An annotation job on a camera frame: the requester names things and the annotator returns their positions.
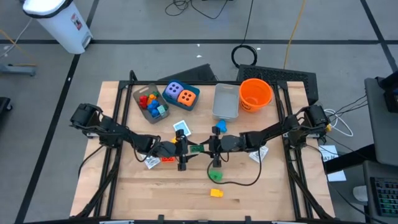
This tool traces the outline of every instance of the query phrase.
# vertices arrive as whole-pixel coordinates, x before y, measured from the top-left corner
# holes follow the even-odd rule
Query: foam dice
[[[184,90],[184,88],[176,83],[172,82],[170,83],[167,88],[166,88],[166,94],[167,96],[171,97],[173,100],[177,101],[179,94]]]
[[[196,97],[196,94],[192,93],[191,91],[183,90],[178,97],[177,102],[182,103],[185,106],[192,106]]]

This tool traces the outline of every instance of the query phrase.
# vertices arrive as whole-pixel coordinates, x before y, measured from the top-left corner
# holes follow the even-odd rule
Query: wooden table
[[[307,97],[302,82],[288,82],[288,86],[295,113],[308,105]],[[165,88],[157,87],[161,92]],[[211,118],[214,87],[198,86],[200,97],[193,111],[170,105],[170,116],[156,124],[149,124],[144,119],[137,103],[131,98],[127,125],[139,134],[159,134],[163,141],[169,141],[175,136],[172,125],[184,119],[192,131],[189,140],[202,142],[209,138],[211,127],[216,124]],[[139,88],[142,86],[135,86],[133,92]],[[102,84],[98,106],[108,116],[112,116],[117,89],[118,82]],[[121,103],[119,118],[122,117],[123,105]],[[227,124],[228,134],[259,131],[278,121],[273,99],[258,113],[251,114],[239,109],[237,121]],[[318,146],[314,139],[308,139],[307,144]],[[201,154],[190,160],[184,172],[177,171],[177,163],[159,164],[148,170],[145,164],[136,161],[130,144],[123,144],[112,219],[156,220],[159,214],[163,214],[167,220],[243,220],[245,215],[250,215],[253,220],[295,220],[282,138],[275,138],[266,146],[269,152],[264,158],[260,179],[250,187],[242,187],[212,183],[206,174],[211,161],[207,155]],[[85,156],[97,147],[98,140],[89,139]],[[80,212],[98,189],[104,155],[105,150],[99,152],[81,170],[71,215]],[[302,160],[309,190],[326,212],[334,216],[320,153],[310,147],[304,148]],[[258,175],[259,164],[245,152],[231,153],[229,162],[223,162],[221,171],[224,174],[223,181],[250,183]],[[210,197],[210,189],[223,190],[224,197]],[[299,188],[297,192],[301,214],[305,217]],[[101,214],[105,213],[107,201],[108,192],[104,194]]]

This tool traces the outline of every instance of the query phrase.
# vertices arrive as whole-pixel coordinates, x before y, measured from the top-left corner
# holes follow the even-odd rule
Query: trash can
[[[82,54],[93,38],[73,0],[26,0],[23,8],[71,54]]]

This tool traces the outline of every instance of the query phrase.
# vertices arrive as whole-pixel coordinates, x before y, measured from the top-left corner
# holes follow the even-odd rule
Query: gray floor
[[[75,0],[81,14],[88,17],[94,0]],[[100,0],[91,31],[102,40],[158,39],[242,39],[250,1],[227,3],[217,20],[209,20],[192,8],[169,17],[168,1]],[[395,0],[367,0],[386,40],[397,40]],[[195,6],[215,15],[223,1],[195,1]],[[300,1],[254,1],[248,39],[289,39],[300,10]],[[29,20],[18,1],[0,2],[0,29],[15,38]],[[26,40],[53,39],[36,21],[22,36]],[[377,40],[359,0],[308,0],[295,35],[297,40]],[[257,65],[282,68],[286,45],[251,44],[258,50]],[[101,82],[125,80],[133,69],[140,80],[157,80],[209,63],[220,80],[234,80],[238,70],[230,61],[236,44],[148,44],[89,46],[81,55],[68,96],[51,143],[49,154],[27,213],[26,222],[67,218],[83,160],[86,139],[68,127],[79,103],[96,103]],[[39,64],[35,77],[0,76],[0,96],[12,98],[14,110],[2,122],[0,132],[0,222],[13,223],[42,148],[73,55],[58,44],[21,44]],[[388,46],[398,58],[398,45]],[[251,63],[252,56],[238,51],[237,61]],[[18,50],[1,63],[27,63]],[[292,45],[287,68],[315,72],[320,103],[338,109],[364,95],[363,80],[387,76],[392,70],[380,44],[374,45]],[[344,115],[354,131],[348,138],[331,133],[339,142],[357,149],[373,142],[366,108]],[[337,145],[341,152],[347,149]],[[353,186],[363,183],[360,167],[346,170],[347,182],[334,183],[352,202]],[[331,190],[336,216],[363,221]]]

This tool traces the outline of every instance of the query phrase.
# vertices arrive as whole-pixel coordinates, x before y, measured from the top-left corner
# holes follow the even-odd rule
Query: black metal frame
[[[124,108],[123,108],[123,115],[122,115],[122,121],[121,124],[126,125],[127,123],[127,116],[128,116],[128,111],[129,111],[129,104],[131,100],[131,92],[132,92],[132,87],[133,85],[148,85],[150,83],[155,83],[156,85],[166,85],[168,84],[168,81],[138,81],[134,72],[130,72],[130,80],[128,81],[120,81],[118,85],[118,92],[116,95],[116,101],[115,101],[115,106],[114,106],[114,111],[113,111],[113,119],[115,121],[118,120],[118,114],[120,110],[120,104],[121,104],[121,97],[123,91],[127,88],[127,95],[126,95],[126,100],[124,102]],[[201,82],[186,82],[189,85],[216,85],[218,83],[226,83],[230,85],[240,85],[241,82],[239,81],[201,81]],[[278,112],[278,117],[279,121],[282,121],[284,118],[284,106],[282,104],[282,100],[280,100],[279,96],[279,87],[283,89],[284,91],[284,100],[285,100],[285,105],[287,107],[287,112],[288,114],[292,114],[292,106],[290,104],[290,97],[289,97],[289,92],[287,89],[287,84],[286,82],[278,82],[278,84],[273,83],[271,84],[273,89],[275,90],[275,98],[276,100],[276,105],[277,105],[277,112]],[[290,155],[290,146],[287,141],[286,137],[283,137],[283,143],[284,143],[284,153],[285,153],[285,160],[287,164],[287,169],[289,170],[291,168],[291,164],[289,162],[292,161],[291,155]],[[105,216],[100,216],[100,211],[101,211],[101,204],[102,204],[102,197],[103,197],[103,192],[100,194],[100,198],[98,199],[98,202],[96,203],[96,206],[94,208],[94,213],[93,217],[71,217],[68,220],[52,220],[52,221],[44,221],[44,222],[30,222],[30,224],[36,223],[36,224],[61,224],[61,223],[82,223],[82,224],[97,224],[100,222],[104,221],[111,221],[111,215],[112,215],[112,209],[113,209],[113,202],[114,202],[114,194],[116,191],[116,184],[117,184],[117,179],[118,179],[118,170],[119,170],[119,162],[121,158],[121,153],[122,153],[122,145],[123,142],[120,142],[118,147],[111,149],[107,148],[106,149],[106,155],[104,158],[104,164],[103,164],[103,170],[101,173],[101,178],[100,178],[100,186],[105,183],[105,179],[107,178],[108,174],[108,169],[109,169],[109,163],[111,160],[111,155],[112,155],[112,150],[116,150],[116,155],[115,155],[115,161],[117,163],[116,166],[116,175],[113,176],[113,179],[110,183],[110,190],[109,190],[109,198],[107,202],[107,207],[106,207],[106,214]],[[302,183],[300,185],[304,185],[305,187],[307,186],[307,183],[305,181],[305,173],[303,169],[303,163],[302,163],[302,158],[301,158],[301,152],[300,151],[295,151],[295,161],[297,162],[297,167],[298,167],[298,173],[300,176],[300,180]],[[308,202],[308,198],[304,197],[304,202],[305,202],[305,209],[307,213],[307,218],[301,217],[300,213],[300,205],[299,205],[299,199],[297,197],[297,190],[296,190],[296,182],[294,178],[292,178],[289,175],[289,185],[290,185],[290,193],[292,196],[292,204],[293,204],[293,209],[294,209],[294,214],[295,214],[295,221],[292,222],[302,222],[302,223],[311,223],[311,224],[316,224],[316,223],[340,223],[340,224],[358,224],[357,222],[344,222],[344,221],[339,221],[339,220],[326,220],[326,219],[314,219],[313,214],[312,214],[312,207],[310,203]],[[164,220],[163,215],[159,215],[158,220],[126,220],[126,223],[176,223],[176,224],[189,224],[189,223],[222,223],[222,224],[227,224],[227,223],[242,223],[242,224],[250,224],[250,223],[272,223],[272,221],[251,221],[251,217],[245,217],[245,221],[210,221],[210,220]]]

